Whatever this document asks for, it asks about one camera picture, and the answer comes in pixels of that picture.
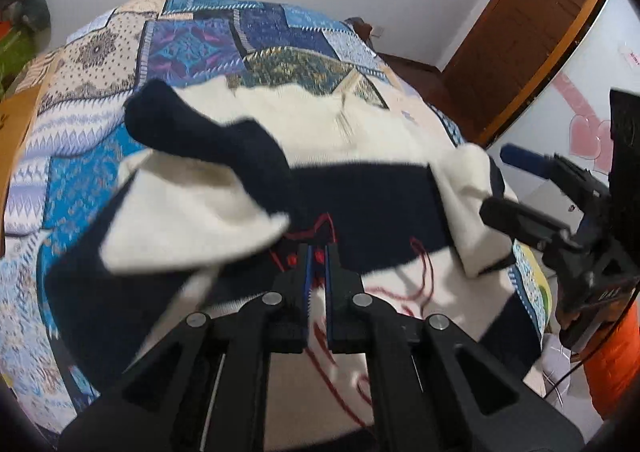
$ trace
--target metal screw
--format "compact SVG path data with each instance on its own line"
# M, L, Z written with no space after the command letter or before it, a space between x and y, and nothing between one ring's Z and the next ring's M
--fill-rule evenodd
M356 293L353 296L353 303L358 307L367 307L370 306L373 302L371 295L367 295L366 293Z
M282 302L282 295L277 291L270 291L262 295L262 301L268 306L277 306Z
M438 331L444 331L449 327L449 319L444 315L432 315L429 317L429 325Z
M187 324L189 324L190 327L201 327L204 326L206 322L207 316L204 313L191 313L187 317Z

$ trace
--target pink heart decoration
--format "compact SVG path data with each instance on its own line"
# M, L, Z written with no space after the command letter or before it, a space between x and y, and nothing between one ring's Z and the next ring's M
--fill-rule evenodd
M569 125L569 152L584 159L596 159L600 155L598 127L600 122L595 116L575 115Z
M596 158L594 170L609 174L613 160L613 141L611 140L611 122L607 119L598 126L598 139L600 140L600 155Z

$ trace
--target door panel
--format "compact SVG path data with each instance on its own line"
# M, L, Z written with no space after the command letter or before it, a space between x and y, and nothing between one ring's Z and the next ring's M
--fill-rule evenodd
M477 134L545 63L584 2L498 0L482 15L444 70L453 100L473 118Z

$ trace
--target brown object behind bed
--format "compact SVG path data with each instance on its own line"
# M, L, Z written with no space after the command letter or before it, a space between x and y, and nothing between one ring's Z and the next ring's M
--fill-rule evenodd
M36 116L40 86L28 88L0 102L0 257L4 256L4 207L9 180L22 154L24 140Z

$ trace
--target green object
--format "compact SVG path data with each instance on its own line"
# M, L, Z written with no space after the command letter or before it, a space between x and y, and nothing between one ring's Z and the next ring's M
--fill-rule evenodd
M33 38L25 28L13 27L0 39L0 98L35 55Z

